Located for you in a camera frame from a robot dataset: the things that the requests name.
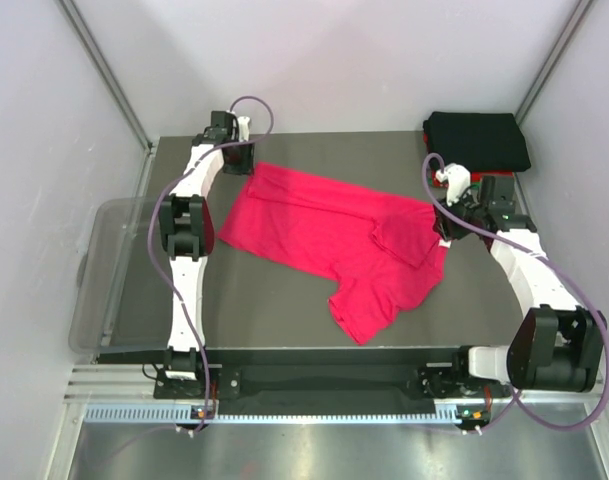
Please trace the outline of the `pink t shirt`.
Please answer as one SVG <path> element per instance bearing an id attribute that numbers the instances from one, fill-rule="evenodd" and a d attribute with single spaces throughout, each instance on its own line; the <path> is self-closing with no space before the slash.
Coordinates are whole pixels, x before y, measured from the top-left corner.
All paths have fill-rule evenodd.
<path id="1" fill-rule="evenodd" d="M 333 280 L 335 323 L 365 345 L 443 280 L 448 248 L 431 204 L 268 163 L 246 182 L 218 236 Z"/>

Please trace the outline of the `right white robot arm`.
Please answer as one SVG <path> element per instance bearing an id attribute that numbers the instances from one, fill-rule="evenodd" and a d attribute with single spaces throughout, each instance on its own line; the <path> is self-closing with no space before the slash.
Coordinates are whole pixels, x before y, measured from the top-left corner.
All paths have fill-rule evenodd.
<path id="1" fill-rule="evenodd" d="M 505 273 L 523 314 L 510 345 L 469 348 L 467 361 L 450 372 L 453 388 L 471 396 L 489 379 L 519 390 L 592 390 L 602 336 L 591 313 L 545 265 L 533 220 L 517 210 L 513 179 L 484 175 L 472 189 L 470 173 L 457 164 L 435 177 L 447 187 L 435 209 L 435 231 L 447 242 L 477 234 Z"/>

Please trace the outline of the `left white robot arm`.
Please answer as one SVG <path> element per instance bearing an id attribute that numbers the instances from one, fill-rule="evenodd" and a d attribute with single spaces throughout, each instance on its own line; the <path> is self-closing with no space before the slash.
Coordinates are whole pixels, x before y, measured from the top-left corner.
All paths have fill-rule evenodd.
<path id="1" fill-rule="evenodd" d="M 211 382 L 202 359 L 203 284 L 208 256 L 215 245 L 207 197 L 220 172 L 253 171 L 254 146 L 249 140 L 248 117 L 230 110 L 213 111 L 210 124 L 193 139 L 182 176 L 164 195 L 157 215 L 173 294 L 171 333 L 163 372 L 193 397 L 204 394 Z"/>

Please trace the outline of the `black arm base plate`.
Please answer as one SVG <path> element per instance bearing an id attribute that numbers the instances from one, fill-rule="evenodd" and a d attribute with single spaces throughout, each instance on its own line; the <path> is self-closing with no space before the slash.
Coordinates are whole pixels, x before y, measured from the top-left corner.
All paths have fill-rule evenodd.
<path id="1" fill-rule="evenodd" d="M 376 391 L 410 398 L 481 396 L 503 388 L 469 372 L 465 347 L 214 348 L 202 359 L 166 352 L 155 396 L 220 401 L 264 392 Z"/>

